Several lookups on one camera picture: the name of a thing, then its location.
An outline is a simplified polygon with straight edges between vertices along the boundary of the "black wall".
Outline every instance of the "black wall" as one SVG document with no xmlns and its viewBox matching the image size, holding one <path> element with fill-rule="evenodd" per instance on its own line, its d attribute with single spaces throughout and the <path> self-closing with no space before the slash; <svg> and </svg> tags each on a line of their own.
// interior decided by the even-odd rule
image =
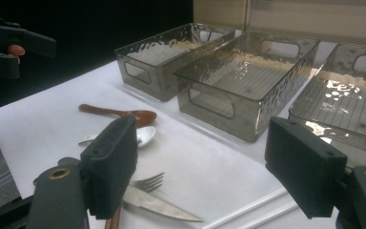
<svg viewBox="0 0 366 229">
<path fill-rule="evenodd" d="M 116 48 L 193 22 L 193 0 L 0 0 L 0 17 L 57 41 L 57 57 L 27 52 L 20 78 L 0 79 L 2 107 L 112 62 Z"/>
</svg>

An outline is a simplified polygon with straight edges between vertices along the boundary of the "textured plastic bin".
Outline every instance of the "textured plastic bin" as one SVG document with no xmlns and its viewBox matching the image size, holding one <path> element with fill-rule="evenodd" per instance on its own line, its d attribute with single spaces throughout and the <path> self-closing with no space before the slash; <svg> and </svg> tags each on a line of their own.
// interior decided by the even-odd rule
<svg viewBox="0 0 366 229">
<path fill-rule="evenodd" d="M 348 157 L 366 165 L 366 47 L 337 45 L 289 110 Z"/>
<path fill-rule="evenodd" d="M 318 43 L 245 32 L 175 72 L 179 109 L 243 140 L 256 141 L 270 117 L 308 79 Z M 280 47 L 295 51 L 283 54 Z"/>
<path fill-rule="evenodd" d="M 235 29 L 187 24 L 115 50 L 126 84 L 161 101 L 177 94 L 173 72 L 234 38 Z"/>
</svg>

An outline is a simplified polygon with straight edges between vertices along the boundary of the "black plastic mount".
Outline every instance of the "black plastic mount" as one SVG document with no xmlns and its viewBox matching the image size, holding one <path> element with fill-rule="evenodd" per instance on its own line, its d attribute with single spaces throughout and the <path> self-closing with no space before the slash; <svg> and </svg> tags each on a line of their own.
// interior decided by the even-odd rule
<svg viewBox="0 0 366 229">
<path fill-rule="evenodd" d="M 21 29 L 20 25 L 0 19 L 0 77 L 18 78 L 17 58 L 7 55 L 9 45 L 22 46 L 28 52 L 56 56 L 56 41 L 50 37 Z"/>
<path fill-rule="evenodd" d="M 110 219 L 137 162 L 135 118 L 113 121 L 81 154 L 79 164 L 53 167 L 36 180 L 27 228 L 89 228 L 87 209 Z"/>
<path fill-rule="evenodd" d="M 303 126 L 272 117 L 265 159 L 266 168 L 309 219 L 332 215 L 347 161 L 344 154 Z"/>
<path fill-rule="evenodd" d="M 266 168 L 283 184 L 304 214 L 331 217 L 336 228 L 366 229 L 366 166 L 345 170 L 347 157 L 300 124 L 272 117 Z"/>
</svg>

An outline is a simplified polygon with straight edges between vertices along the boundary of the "white tablecloth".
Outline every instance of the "white tablecloth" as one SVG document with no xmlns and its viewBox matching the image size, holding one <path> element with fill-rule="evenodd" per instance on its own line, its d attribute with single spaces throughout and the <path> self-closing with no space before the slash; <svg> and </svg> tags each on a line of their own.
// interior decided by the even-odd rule
<svg viewBox="0 0 366 229">
<path fill-rule="evenodd" d="M 32 181 L 58 159 L 80 158 L 84 148 L 77 143 L 113 120 L 79 112 L 81 103 L 157 112 L 155 138 L 139 149 L 132 179 L 165 172 L 163 185 L 152 194 L 204 219 L 176 221 L 124 204 L 120 228 L 201 228 L 281 187 L 264 167 L 267 131 L 256 143 L 228 135 L 181 113 L 176 97 L 160 102 L 125 85 L 117 62 L 112 62 L 0 108 L 0 148 L 22 198 L 33 194 Z M 280 116 L 288 116 L 288 106 Z M 243 225 L 290 200 L 288 195 L 277 199 L 221 228 Z M 309 220 L 296 209 L 262 228 L 335 228 L 336 214 Z M 90 217 L 91 228 L 104 228 L 104 223 Z"/>
</svg>

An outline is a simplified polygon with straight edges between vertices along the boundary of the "butter knife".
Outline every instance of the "butter knife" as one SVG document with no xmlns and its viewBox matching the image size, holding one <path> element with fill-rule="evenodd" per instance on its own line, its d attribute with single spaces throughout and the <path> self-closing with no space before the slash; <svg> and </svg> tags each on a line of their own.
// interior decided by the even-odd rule
<svg viewBox="0 0 366 229">
<path fill-rule="evenodd" d="M 203 222 L 203 219 L 133 186 L 127 187 L 123 200 L 135 207 L 145 209 L 170 219 L 187 222 Z"/>
</svg>

